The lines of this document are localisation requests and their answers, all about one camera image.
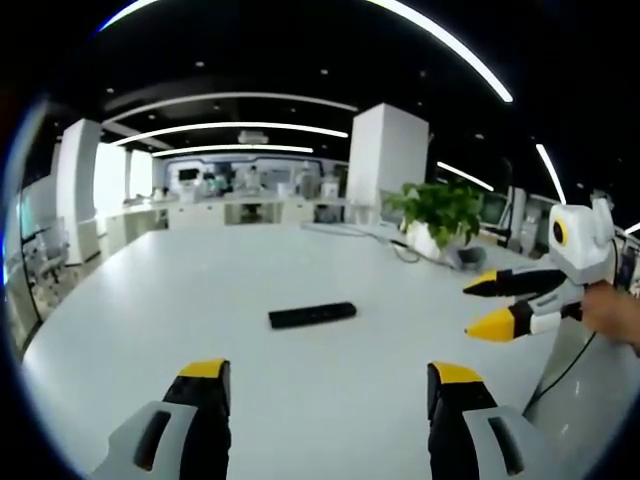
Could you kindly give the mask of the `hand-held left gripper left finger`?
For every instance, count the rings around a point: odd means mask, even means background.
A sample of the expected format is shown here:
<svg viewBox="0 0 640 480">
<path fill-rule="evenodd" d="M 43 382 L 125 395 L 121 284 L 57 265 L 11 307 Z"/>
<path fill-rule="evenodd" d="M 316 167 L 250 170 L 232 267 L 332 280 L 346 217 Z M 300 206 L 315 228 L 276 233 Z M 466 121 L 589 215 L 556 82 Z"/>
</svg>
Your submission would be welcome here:
<svg viewBox="0 0 640 480">
<path fill-rule="evenodd" d="M 230 362 L 184 367 L 160 401 L 117 427 L 92 479 L 225 479 L 231 448 Z"/>
</svg>

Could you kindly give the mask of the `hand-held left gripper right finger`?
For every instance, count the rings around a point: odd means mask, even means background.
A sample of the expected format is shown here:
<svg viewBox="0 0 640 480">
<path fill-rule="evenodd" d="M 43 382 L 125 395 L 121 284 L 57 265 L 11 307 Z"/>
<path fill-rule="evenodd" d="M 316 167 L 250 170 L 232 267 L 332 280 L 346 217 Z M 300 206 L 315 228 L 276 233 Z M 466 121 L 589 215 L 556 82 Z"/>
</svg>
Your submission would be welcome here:
<svg viewBox="0 0 640 480">
<path fill-rule="evenodd" d="M 472 369 L 427 366 L 427 449 L 434 479 L 548 479 L 550 448 L 517 410 L 500 406 Z"/>
</svg>

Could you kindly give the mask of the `person's right hand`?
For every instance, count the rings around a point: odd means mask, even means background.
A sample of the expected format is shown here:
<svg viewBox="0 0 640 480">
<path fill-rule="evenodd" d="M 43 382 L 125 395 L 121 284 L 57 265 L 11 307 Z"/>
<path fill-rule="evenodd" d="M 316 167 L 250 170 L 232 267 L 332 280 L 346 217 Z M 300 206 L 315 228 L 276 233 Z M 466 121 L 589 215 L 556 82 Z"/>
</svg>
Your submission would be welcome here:
<svg viewBox="0 0 640 480">
<path fill-rule="evenodd" d="M 586 288 L 581 303 L 584 324 L 592 331 L 631 346 L 639 355 L 639 299 L 606 281 Z"/>
</svg>

